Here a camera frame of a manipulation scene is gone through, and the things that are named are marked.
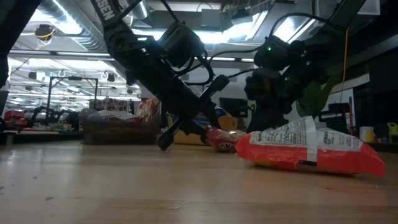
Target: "red bag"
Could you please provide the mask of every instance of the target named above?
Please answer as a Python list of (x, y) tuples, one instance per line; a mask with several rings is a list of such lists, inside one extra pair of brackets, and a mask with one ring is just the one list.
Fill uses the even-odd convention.
[(385, 174), (385, 164), (369, 145), (348, 134), (316, 128), (312, 117), (272, 131), (247, 134), (235, 147), (239, 157), (261, 166), (379, 177)]
[(206, 133), (208, 144), (216, 149), (216, 152), (235, 153), (235, 145), (245, 135), (243, 131), (223, 131), (210, 128)]

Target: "table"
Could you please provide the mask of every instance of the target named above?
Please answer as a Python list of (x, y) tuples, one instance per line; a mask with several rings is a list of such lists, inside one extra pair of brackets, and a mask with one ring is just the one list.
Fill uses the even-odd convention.
[(0, 223), (397, 223), (398, 155), (385, 179), (254, 167), (206, 146), (0, 149)]

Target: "orange bag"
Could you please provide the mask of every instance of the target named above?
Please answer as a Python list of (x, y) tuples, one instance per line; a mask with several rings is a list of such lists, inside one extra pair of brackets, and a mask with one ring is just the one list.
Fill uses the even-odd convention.
[(216, 152), (235, 153), (235, 145), (245, 135), (243, 131), (223, 131), (218, 128), (210, 128), (206, 133), (206, 140), (209, 145), (216, 149)]
[(247, 134), (235, 148), (239, 157), (260, 166), (379, 177), (385, 174), (385, 164), (369, 145), (348, 134), (316, 128), (312, 117), (272, 131)]

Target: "white container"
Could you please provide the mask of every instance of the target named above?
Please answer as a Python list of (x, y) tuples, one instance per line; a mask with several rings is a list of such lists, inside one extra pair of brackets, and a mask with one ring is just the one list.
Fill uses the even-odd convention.
[(374, 142), (373, 127), (360, 127), (359, 138), (364, 142)]

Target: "black wire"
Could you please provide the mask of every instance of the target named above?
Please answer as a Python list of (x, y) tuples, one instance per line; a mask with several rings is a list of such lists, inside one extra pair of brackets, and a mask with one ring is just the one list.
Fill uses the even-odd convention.
[(185, 84), (187, 84), (187, 86), (192, 86), (192, 85), (207, 85), (209, 83), (211, 83), (213, 81), (214, 78), (214, 71), (211, 68), (210, 64), (206, 61), (205, 58), (201, 57), (201, 56), (197, 56), (199, 62), (207, 69), (207, 72), (209, 73), (209, 77), (207, 79), (207, 81), (205, 82), (201, 82), (201, 83), (190, 83), (190, 82), (185, 82)]
[(166, 9), (168, 10), (168, 12), (170, 13), (170, 15), (173, 17), (175, 22), (180, 22), (179, 19), (177, 18), (177, 16), (175, 16), (173, 10), (170, 8), (169, 4), (167, 4), (167, 2), (165, 0), (160, 0), (161, 3), (163, 3), (163, 5), (166, 7)]
[(271, 31), (269, 32), (269, 37), (274, 35), (275, 29), (277, 27), (277, 25), (282, 22), (282, 20), (290, 17), (290, 16), (303, 16), (303, 17), (307, 17), (307, 18), (311, 18), (311, 19), (316, 19), (318, 21), (321, 22), (325, 22), (325, 23), (330, 23), (330, 21), (328, 19), (324, 19), (322, 17), (318, 17), (318, 16), (314, 16), (312, 14), (308, 14), (308, 13), (304, 13), (304, 12), (293, 12), (293, 13), (288, 13), (286, 15), (281, 16), (278, 20), (276, 20), (276, 22), (274, 23), (274, 25), (272, 26)]
[(247, 70), (242, 71), (242, 72), (238, 72), (238, 73), (233, 74), (233, 75), (228, 75), (227, 77), (228, 77), (228, 78), (234, 78), (234, 77), (236, 77), (236, 76), (238, 76), (238, 75), (242, 75), (242, 74), (245, 74), (245, 73), (247, 73), (247, 72), (252, 72), (252, 71), (254, 71), (255, 69), (256, 69), (256, 68), (250, 68), (250, 69), (247, 69)]
[[(206, 59), (206, 60), (207, 60), (207, 56), (208, 56), (208, 53), (207, 53), (207, 51), (205, 50), (205, 59)], [(197, 69), (197, 68), (199, 68), (199, 67), (201, 67), (201, 66), (202, 66), (202, 63), (199, 62), (199, 64), (195, 65), (195, 66), (192, 67), (190, 70), (188, 70), (187, 73), (188, 73), (188, 72), (192, 72), (192, 71), (194, 71), (195, 69)]]
[(177, 75), (177, 77), (180, 77), (180, 76), (182, 76), (182, 75), (185, 75), (185, 74), (188, 73), (188, 71), (191, 69), (194, 60), (195, 60), (195, 58), (194, 58), (194, 57), (191, 57), (191, 59), (190, 59), (190, 61), (189, 61), (189, 63), (188, 63), (188, 65), (187, 65), (186, 68), (184, 68), (184, 69), (181, 70), (181, 71), (175, 71), (175, 70), (172, 69), (173, 72)]
[(256, 47), (255, 49), (251, 49), (251, 50), (226, 50), (223, 52), (218, 52), (217, 54), (214, 54), (213, 56), (211, 56), (211, 58), (209, 59), (209, 64), (211, 63), (211, 61), (213, 61), (213, 59), (217, 56), (220, 56), (222, 54), (240, 54), (240, 53), (251, 53), (251, 52), (255, 52), (258, 49), (260, 49), (261, 46)]
[(211, 9), (213, 9), (213, 6), (211, 6), (211, 5), (208, 4), (207, 2), (201, 2), (201, 3), (199, 3), (199, 5), (198, 5), (198, 7), (197, 7), (197, 11), (199, 11), (199, 7), (200, 7), (203, 3), (205, 3), (205, 4), (208, 5), (208, 6), (210, 6)]
[(122, 13), (119, 14), (118, 19), (122, 20), (125, 16), (127, 16), (139, 3), (141, 0), (134, 1), (131, 5), (129, 5)]

